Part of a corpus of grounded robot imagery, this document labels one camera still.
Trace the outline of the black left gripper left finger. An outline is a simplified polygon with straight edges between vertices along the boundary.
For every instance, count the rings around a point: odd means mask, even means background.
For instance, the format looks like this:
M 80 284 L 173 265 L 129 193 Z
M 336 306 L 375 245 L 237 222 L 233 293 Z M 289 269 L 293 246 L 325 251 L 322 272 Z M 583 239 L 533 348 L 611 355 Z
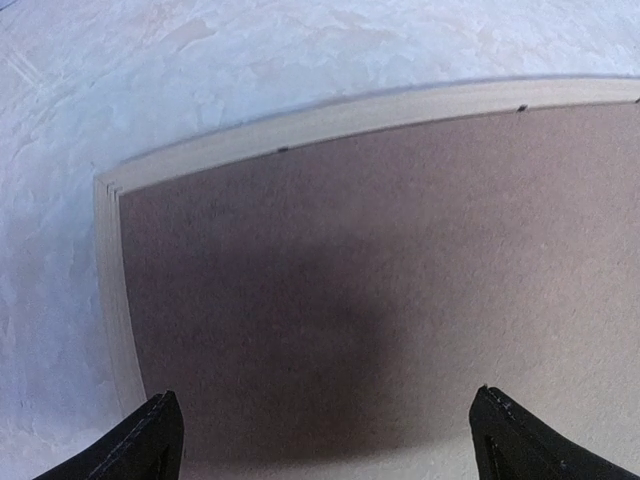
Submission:
M 156 394 L 85 450 L 40 480 L 177 480 L 184 421 L 176 394 Z

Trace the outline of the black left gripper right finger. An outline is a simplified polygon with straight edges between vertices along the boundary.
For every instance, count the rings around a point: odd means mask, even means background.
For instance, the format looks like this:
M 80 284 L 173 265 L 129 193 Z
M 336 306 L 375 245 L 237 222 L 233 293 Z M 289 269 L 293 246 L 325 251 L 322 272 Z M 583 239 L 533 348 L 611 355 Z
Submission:
M 573 443 L 496 387 L 481 387 L 469 410 L 481 480 L 636 479 Z

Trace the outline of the brown hardboard backing panel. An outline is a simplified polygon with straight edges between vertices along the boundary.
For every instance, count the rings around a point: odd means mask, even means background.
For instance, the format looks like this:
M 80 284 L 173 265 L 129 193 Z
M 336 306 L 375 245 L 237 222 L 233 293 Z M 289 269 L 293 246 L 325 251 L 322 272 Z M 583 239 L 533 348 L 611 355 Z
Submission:
M 639 108 L 389 129 L 120 202 L 145 389 L 186 479 L 474 473 L 498 387 L 639 466 Z

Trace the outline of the light wooden picture frame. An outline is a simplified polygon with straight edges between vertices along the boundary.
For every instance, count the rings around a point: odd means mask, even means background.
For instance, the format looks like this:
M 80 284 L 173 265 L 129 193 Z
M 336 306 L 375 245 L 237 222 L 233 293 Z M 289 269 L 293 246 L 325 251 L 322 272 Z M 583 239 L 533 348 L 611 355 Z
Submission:
M 138 155 L 93 182 L 96 264 L 121 417 L 147 399 L 127 297 L 120 200 L 194 172 L 404 125 L 575 105 L 636 103 L 639 80 L 614 76 L 519 77 L 385 91 L 331 101 L 192 137 Z

